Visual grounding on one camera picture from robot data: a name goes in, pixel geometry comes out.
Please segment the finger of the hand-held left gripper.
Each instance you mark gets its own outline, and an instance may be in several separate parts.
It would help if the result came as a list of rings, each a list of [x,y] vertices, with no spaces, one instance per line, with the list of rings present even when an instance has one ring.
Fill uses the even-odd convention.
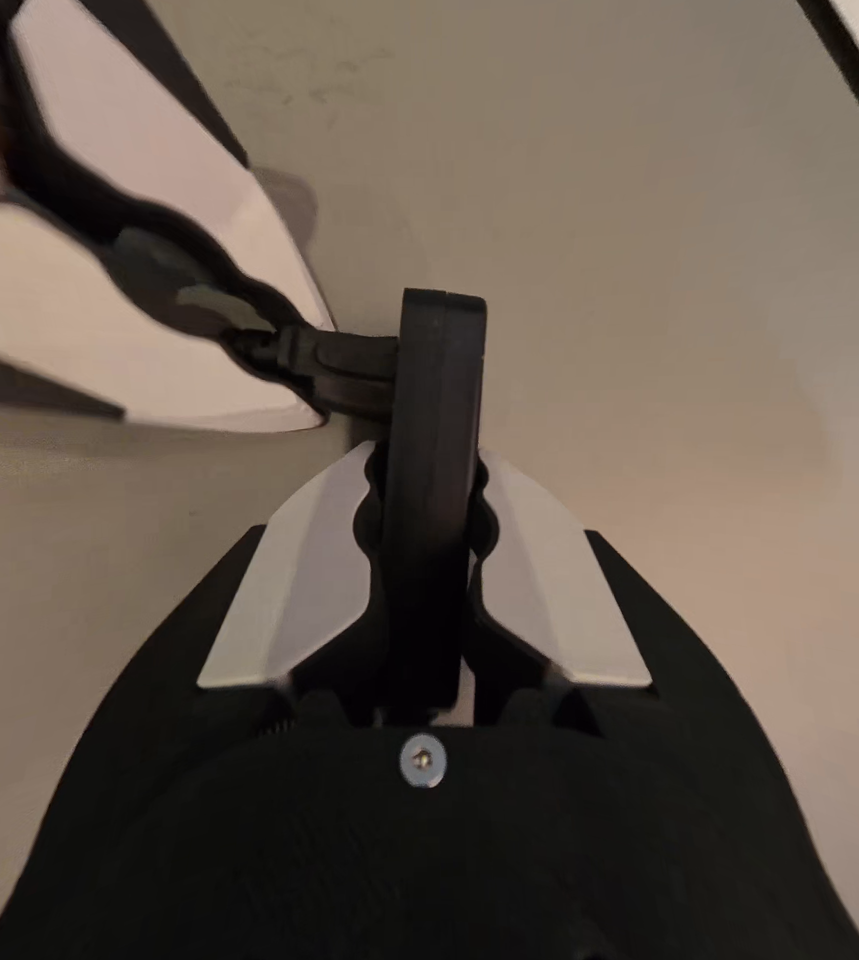
[[[203,285],[179,292],[176,306],[187,331],[135,306],[56,225],[0,202],[0,363],[139,426],[276,434],[324,424],[291,389],[245,372],[203,336],[266,328],[253,308]]]
[[[247,154],[148,2],[0,2],[39,178],[87,230],[159,234],[269,320],[335,322]]]

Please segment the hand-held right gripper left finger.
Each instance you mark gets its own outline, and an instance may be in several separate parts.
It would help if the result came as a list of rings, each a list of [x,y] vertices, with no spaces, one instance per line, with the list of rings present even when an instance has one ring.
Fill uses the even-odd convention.
[[[386,651],[354,525],[371,492],[365,440],[266,522],[197,678],[200,690],[354,687]]]

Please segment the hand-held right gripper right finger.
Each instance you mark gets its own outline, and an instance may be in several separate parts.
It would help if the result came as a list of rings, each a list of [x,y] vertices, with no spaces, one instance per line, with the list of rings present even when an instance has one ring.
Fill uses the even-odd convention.
[[[473,509],[481,611],[578,685],[644,690],[651,672],[579,519],[490,450]]]

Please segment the black power strip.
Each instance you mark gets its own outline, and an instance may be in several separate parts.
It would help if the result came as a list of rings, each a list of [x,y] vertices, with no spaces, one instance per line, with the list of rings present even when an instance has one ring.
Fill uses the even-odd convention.
[[[379,546],[384,706],[399,725],[421,724],[458,698],[486,321],[479,297],[403,293]]]

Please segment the black power plug with cord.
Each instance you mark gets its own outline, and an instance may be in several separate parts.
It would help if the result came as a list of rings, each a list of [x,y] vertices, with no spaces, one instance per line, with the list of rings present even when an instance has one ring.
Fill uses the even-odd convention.
[[[317,413],[377,424],[391,420],[395,337],[286,325],[276,331],[227,329],[218,342],[244,372],[286,387]]]

